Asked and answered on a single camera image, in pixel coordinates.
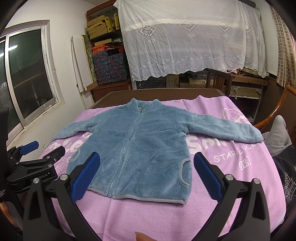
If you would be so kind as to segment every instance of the window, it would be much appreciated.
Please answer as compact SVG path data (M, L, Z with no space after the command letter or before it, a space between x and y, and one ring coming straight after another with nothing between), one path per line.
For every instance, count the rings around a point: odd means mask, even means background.
M46 59L45 27L0 38L0 108L9 108L8 142L57 102Z

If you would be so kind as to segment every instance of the glass pane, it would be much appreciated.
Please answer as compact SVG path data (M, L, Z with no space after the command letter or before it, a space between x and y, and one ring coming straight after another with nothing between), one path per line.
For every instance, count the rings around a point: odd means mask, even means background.
M53 98L43 61L41 29L9 38L9 67L24 118Z
M12 104L10 93L7 87L5 61L4 61L5 42L0 43L0 108L8 107L8 132L20 123L15 108Z

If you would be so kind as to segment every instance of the pink blanket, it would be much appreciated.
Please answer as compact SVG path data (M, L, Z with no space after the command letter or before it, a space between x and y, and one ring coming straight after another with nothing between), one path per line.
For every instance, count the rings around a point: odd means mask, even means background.
M225 96L198 96L194 100L165 101L163 104L248 123L245 116ZM75 121L88 119L110 108L113 107L86 110ZM43 155L60 145L65 147L65 156L55 164L58 175L66 172L67 161L90 135L90 132L79 132L68 139L54 141L44 151ZM243 181L259 178L267 199L271 231L283 221L286 212L283 187L273 159L263 142L244 144L218 140L202 134L190 134L186 140L191 160L196 152L201 151L208 161L217 165L224 174L230 173L237 180ZM54 205L63 227L65 230L69 229L56 200ZM136 240L135 231L145 233L158 241L189 241L207 221L217 202L210 198L192 165L192 191L184 206L133 199L114 200L92 191L87 191L77 205L103 241ZM239 200L235 203L221 235L229 231L238 207Z

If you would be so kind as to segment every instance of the gray cushion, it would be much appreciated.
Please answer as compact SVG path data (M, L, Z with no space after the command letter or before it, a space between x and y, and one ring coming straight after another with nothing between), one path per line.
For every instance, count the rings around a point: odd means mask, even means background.
M271 156L280 154L286 147L292 144L286 130L286 123L282 116L275 117L270 132L262 134L264 143Z

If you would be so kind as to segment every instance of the wooden chair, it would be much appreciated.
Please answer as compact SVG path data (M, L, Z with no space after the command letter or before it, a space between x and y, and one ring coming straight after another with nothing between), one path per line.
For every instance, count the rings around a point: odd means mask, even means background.
M226 81L225 95L229 97L233 76L230 74L218 71L218 70L208 69L207 70L207 82L205 85L206 88L210 88L212 74L214 74L213 89L218 89L218 90L222 91L222 88L223 88L224 83Z
M254 127L259 129L261 132L271 127L274 118L277 115L281 115L287 125L287 131L291 138L292 144L296 145L296 90L293 89L289 84L285 86L283 94L276 105L273 112L263 121L255 124Z

